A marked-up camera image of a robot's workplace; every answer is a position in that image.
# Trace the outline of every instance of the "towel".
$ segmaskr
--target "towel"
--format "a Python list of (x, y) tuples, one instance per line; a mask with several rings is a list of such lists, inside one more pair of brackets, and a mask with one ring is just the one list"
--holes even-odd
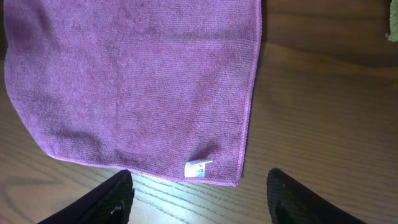
[(398, 41), (398, 0), (392, 0), (390, 5), (390, 41)]
[(7, 93), (49, 156), (238, 185), (260, 0), (5, 0), (4, 22)]

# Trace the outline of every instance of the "brown wood grain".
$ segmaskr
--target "brown wood grain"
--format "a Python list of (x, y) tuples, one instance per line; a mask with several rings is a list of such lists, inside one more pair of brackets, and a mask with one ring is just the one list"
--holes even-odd
[[(268, 0), (240, 186), (133, 174), (132, 223), (271, 223), (278, 167), (367, 223), (398, 223), (398, 43), (388, 0)], [(56, 161), (0, 82), (0, 223), (35, 223), (117, 170)]]

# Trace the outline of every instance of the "green cloth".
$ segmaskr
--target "green cloth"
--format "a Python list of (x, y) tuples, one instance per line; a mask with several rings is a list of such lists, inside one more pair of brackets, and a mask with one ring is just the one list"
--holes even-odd
[(390, 35), (388, 40), (398, 41), (398, 0), (392, 0), (390, 5)]

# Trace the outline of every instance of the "white tag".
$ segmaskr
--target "white tag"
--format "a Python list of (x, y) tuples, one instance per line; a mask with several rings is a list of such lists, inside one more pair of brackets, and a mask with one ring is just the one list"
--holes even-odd
[(190, 161), (185, 164), (184, 176), (190, 177), (205, 177), (206, 163), (213, 162), (211, 159), (200, 159), (197, 161)]

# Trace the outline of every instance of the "black object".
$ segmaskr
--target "black object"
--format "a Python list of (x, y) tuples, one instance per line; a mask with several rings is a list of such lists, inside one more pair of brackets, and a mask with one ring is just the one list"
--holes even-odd
[(268, 173), (267, 198), (273, 224), (363, 224), (279, 169)]
[(122, 170), (39, 224), (127, 224), (133, 198), (131, 173)]

